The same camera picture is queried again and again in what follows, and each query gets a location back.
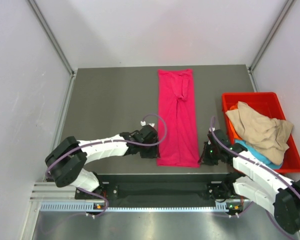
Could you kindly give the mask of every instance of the pink cloth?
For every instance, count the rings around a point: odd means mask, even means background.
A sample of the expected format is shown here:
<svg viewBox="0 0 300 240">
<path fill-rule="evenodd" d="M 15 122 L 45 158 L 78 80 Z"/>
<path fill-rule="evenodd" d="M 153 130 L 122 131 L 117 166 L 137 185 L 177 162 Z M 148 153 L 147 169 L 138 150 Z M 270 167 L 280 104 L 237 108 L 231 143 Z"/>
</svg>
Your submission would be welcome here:
<svg viewBox="0 0 300 240">
<path fill-rule="evenodd" d="M 158 114 L 167 126 L 167 136 L 159 145 L 158 166 L 198 168 L 199 146 L 196 124 L 195 89 L 192 69 L 159 70 Z M 165 134 L 158 123 L 159 140 Z"/>
</svg>

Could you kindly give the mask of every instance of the red basket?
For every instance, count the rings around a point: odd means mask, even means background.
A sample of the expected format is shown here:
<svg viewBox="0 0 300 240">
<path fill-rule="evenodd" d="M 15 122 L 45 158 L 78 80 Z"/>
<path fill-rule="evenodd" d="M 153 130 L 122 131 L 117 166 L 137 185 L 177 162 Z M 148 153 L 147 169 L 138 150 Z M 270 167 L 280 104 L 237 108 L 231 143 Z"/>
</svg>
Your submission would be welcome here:
<svg viewBox="0 0 300 240">
<path fill-rule="evenodd" d="M 238 101 L 247 103 L 251 108 L 269 118 L 286 120 L 284 112 L 281 109 L 277 95 L 274 92 L 238 92 L 222 94 L 222 111 L 224 114 L 227 135 L 231 143 L 235 142 L 234 135 L 230 130 L 229 119 L 226 111 Z M 284 154 L 283 165 L 275 171 L 281 174 L 300 173 L 300 156 L 295 145 L 295 141 L 290 135 L 287 144 L 289 149 Z"/>
</svg>

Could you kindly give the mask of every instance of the beige towel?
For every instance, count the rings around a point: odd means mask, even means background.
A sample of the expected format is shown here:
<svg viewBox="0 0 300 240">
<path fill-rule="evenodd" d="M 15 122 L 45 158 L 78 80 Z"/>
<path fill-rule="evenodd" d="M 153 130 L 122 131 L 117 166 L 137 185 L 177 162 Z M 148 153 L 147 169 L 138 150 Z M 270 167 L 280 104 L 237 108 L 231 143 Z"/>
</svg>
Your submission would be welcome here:
<svg viewBox="0 0 300 240">
<path fill-rule="evenodd" d="M 291 122 L 261 115 L 245 102 L 238 102 L 238 109 L 229 110 L 230 119 L 236 133 L 271 162 L 280 165 L 292 127 Z"/>
</svg>

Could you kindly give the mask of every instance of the white backdrop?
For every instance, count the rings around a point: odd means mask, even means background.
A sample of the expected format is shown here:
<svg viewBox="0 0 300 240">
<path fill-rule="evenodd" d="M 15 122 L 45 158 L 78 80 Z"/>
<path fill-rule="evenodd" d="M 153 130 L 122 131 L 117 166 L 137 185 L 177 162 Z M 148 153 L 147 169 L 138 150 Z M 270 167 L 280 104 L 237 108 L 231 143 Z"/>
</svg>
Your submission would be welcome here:
<svg viewBox="0 0 300 240">
<path fill-rule="evenodd" d="M 296 1 L 254 72 L 259 90 L 278 95 L 300 154 L 300 0 Z"/>
<path fill-rule="evenodd" d="M 0 0 L 0 240 L 21 233 L 69 80 L 27 2 Z"/>
<path fill-rule="evenodd" d="M 36 0 L 74 69 L 250 65 L 285 0 Z"/>
</svg>

